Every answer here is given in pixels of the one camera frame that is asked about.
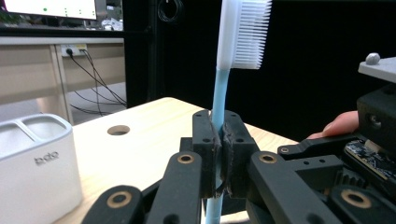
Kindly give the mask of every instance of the computer screen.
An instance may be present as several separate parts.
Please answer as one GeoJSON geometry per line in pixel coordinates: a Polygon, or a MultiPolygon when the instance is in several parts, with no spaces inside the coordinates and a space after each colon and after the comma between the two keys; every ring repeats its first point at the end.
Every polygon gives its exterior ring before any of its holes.
{"type": "Polygon", "coordinates": [[[7,12],[96,20],[95,0],[2,0],[7,12]]]}

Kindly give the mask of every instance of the wooden table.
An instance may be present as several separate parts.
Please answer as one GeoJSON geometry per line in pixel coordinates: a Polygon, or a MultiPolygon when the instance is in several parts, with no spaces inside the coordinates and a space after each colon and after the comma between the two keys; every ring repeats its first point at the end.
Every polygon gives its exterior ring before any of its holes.
{"type": "MultiPolygon", "coordinates": [[[[199,110],[196,105],[162,98],[75,126],[83,199],[56,223],[80,223],[107,189],[129,185],[143,190],[161,179],[170,157],[179,151],[180,137],[192,137],[192,114],[199,110]],[[112,127],[124,132],[125,126],[130,130],[126,134],[108,133],[112,127]]],[[[247,129],[260,150],[276,152],[279,146],[295,143],[251,125],[247,129]]]]}

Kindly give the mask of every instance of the circuit board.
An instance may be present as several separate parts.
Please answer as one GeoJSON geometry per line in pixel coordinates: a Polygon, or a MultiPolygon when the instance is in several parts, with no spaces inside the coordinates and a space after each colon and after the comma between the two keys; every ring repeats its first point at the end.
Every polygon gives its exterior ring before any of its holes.
{"type": "Polygon", "coordinates": [[[375,152],[365,146],[362,141],[353,141],[346,144],[346,152],[384,180],[392,177],[396,178],[396,160],[388,154],[375,152]]]}

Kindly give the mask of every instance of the toothbrush head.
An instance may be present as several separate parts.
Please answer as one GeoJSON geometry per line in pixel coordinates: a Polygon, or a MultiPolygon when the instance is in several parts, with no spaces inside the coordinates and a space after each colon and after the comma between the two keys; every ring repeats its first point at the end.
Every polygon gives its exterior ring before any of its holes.
{"type": "Polygon", "coordinates": [[[261,67],[271,5],[271,0],[223,0],[218,69],[261,67]]]}

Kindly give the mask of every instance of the power socket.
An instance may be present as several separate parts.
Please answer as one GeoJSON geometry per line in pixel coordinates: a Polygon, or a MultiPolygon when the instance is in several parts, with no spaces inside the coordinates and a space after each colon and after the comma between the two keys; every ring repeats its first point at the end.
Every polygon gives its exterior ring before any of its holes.
{"type": "Polygon", "coordinates": [[[84,52],[82,51],[83,49],[87,49],[86,44],[68,44],[68,45],[61,45],[61,52],[63,57],[70,57],[66,50],[71,49],[73,51],[73,57],[75,56],[84,56],[84,52]]]}

